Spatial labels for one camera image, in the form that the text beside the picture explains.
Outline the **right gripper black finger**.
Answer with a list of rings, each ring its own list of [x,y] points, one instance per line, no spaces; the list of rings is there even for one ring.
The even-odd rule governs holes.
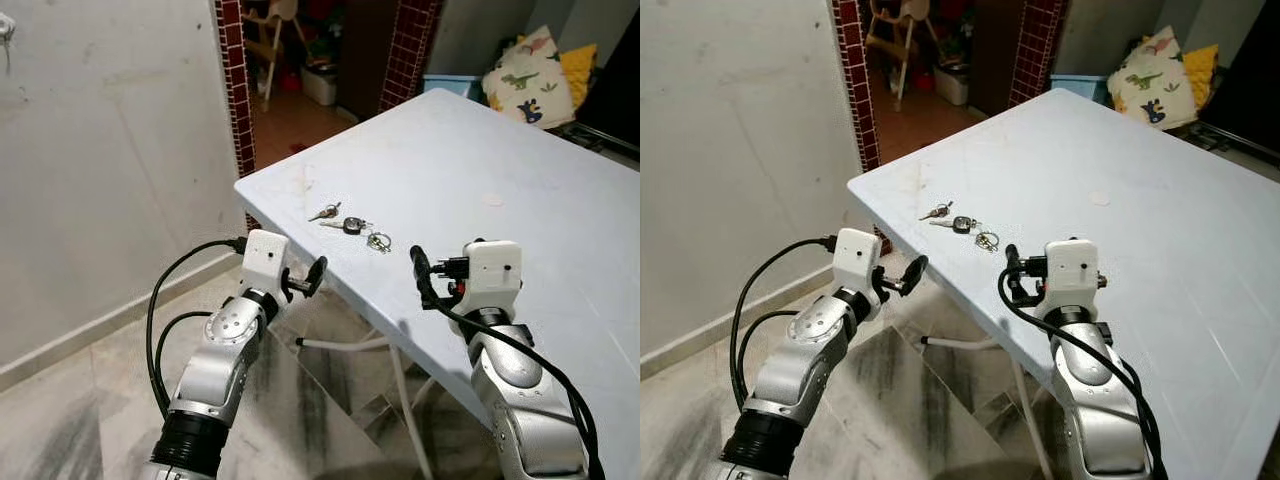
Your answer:
[[[421,301],[434,301],[435,289],[431,284],[431,264],[421,247],[410,248],[410,259],[413,269],[413,282]]]
[[[1027,291],[1021,284],[1021,256],[1018,252],[1018,247],[1007,244],[1005,247],[1005,257],[1007,260],[1006,269],[1009,274],[1005,276],[1004,284],[1009,298],[1011,301],[1021,301],[1027,297]]]

